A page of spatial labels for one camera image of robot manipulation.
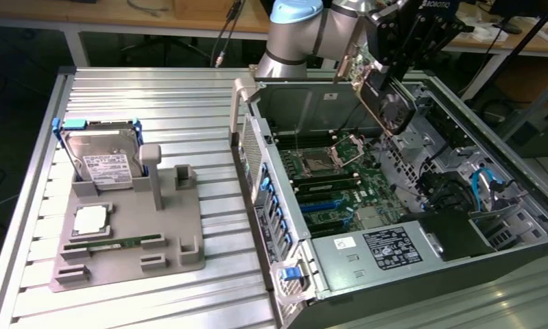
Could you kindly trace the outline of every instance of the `white label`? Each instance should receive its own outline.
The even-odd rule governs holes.
[[[323,100],[325,101],[333,101],[335,99],[337,99],[339,94],[337,93],[328,93],[323,96]]]
[[[83,157],[96,185],[131,183],[129,163],[125,154]]]
[[[347,236],[345,238],[335,239],[335,246],[337,247],[337,250],[355,247],[353,237]]]

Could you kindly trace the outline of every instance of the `hard drive label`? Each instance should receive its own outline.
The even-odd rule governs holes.
[[[377,266],[384,271],[421,262],[421,257],[404,228],[365,233],[363,235]]]
[[[83,157],[91,179],[96,185],[131,183],[131,170],[125,154]]]

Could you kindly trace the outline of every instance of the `blue joint cap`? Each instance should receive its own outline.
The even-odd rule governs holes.
[[[87,128],[85,119],[68,119],[64,121],[63,129],[65,130],[84,130]]]
[[[292,281],[301,278],[300,267],[287,267],[281,270],[281,279],[283,281]]]
[[[132,120],[132,124],[137,130],[141,130],[141,121],[137,118]]]
[[[60,133],[60,119],[59,118],[52,119],[52,132],[53,134]]]
[[[276,0],[269,20],[276,24],[305,21],[323,11],[323,0]]]
[[[265,188],[268,185],[269,185],[269,177],[265,177],[264,180],[261,181],[261,185],[259,186],[259,189],[261,191],[265,191]]]
[[[60,142],[60,146],[64,148],[63,137],[60,136],[60,119],[52,119],[52,134]]]

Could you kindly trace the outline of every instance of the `motherboard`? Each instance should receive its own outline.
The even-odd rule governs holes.
[[[329,147],[280,150],[312,237],[392,225],[407,214],[363,136],[340,134]]]

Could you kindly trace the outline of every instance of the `blue cable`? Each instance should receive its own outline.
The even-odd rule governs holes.
[[[495,175],[493,175],[493,173],[491,172],[489,169],[479,168],[475,171],[473,177],[471,179],[471,189],[473,190],[475,199],[476,199],[476,209],[479,211],[481,211],[481,199],[479,198],[479,175],[481,174],[481,172],[485,173],[489,182],[492,180],[496,180],[499,184],[503,184],[503,180],[499,180],[499,179],[495,178]]]

